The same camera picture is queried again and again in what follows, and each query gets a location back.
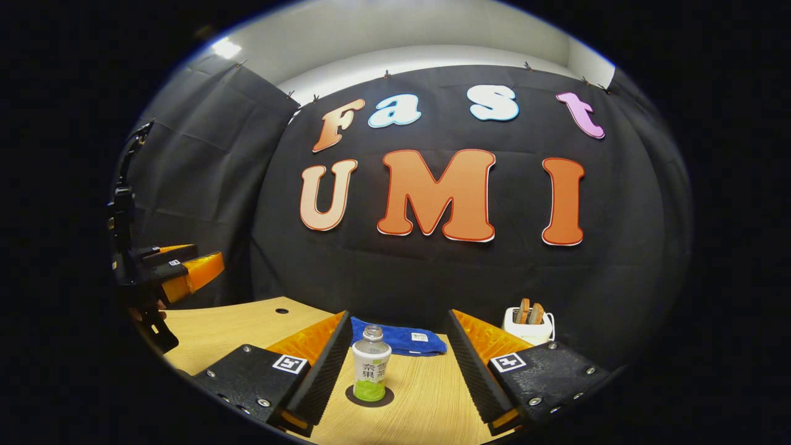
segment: dark background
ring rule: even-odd
[[[6,147],[3,163],[12,277],[5,321],[20,328],[7,342],[6,377],[10,421],[25,441],[271,442],[176,378],[141,341],[113,301],[102,207],[124,137],[168,73],[203,44],[195,31],[227,29],[264,7],[83,2],[5,17],[8,127],[24,141]],[[782,27],[772,22],[781,11],[609,1],[527,10],[601,51],[654,100],[684,153],[696,209],[694,258],[670,321],[607,390],[530,443],[729,442],[744,433],[780,442],[787,409],[758,406],[787,372],[759,380],[752,365],[769,364],[774,346],[750,326],[783,290],[771,282],[782,263],[762,247],[782,242],[787,226],[772,204],[788,157],[778,142],[785,82],[765,57],[784,54]],[[737,207],[744,220],[732,219]],[[782,312],[762,320],[769,328]]]

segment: bottle label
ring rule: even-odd
[[[361,352],[352,346],[354,355],[354,396],[363,401],[379,401],[384,397],[384,373],[392,349],[381,354]]]

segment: plastic bottle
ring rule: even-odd
[[[381,327],[367,325],[362,330],[362,339],[351,346],[354,354],[354,396],[362,401],[384,398],[384,372],[392,348],[382,338]]]

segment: pink letter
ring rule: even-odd
[[[569,106],[571,116],[574,118],[574,122],[577,123],[580,130],[584,131],[586,135],[592,138],[602,139],[604,137],[604,130],[594,124],[588,116],[589,112],[593,112],[593,108],[591,108],[590,105],[580,101],[580,98],[574,93],[562,93],[558,94],[556,97],[559,101]]]

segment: blue letter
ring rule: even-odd
[[[511,100],[516,97],[509,87],[503,85],[476,85],[467,90],[467,99],[476,103],[470,107],[470,112],[480,120],[511,120],[517,117],[519,105]]]
[[[377,112],[368,119],[368,125],[374,128],[387,127],[390,124],[407,125],[420,118],[418,97],[414,94],[399,94],[388,97],[377,104]]]

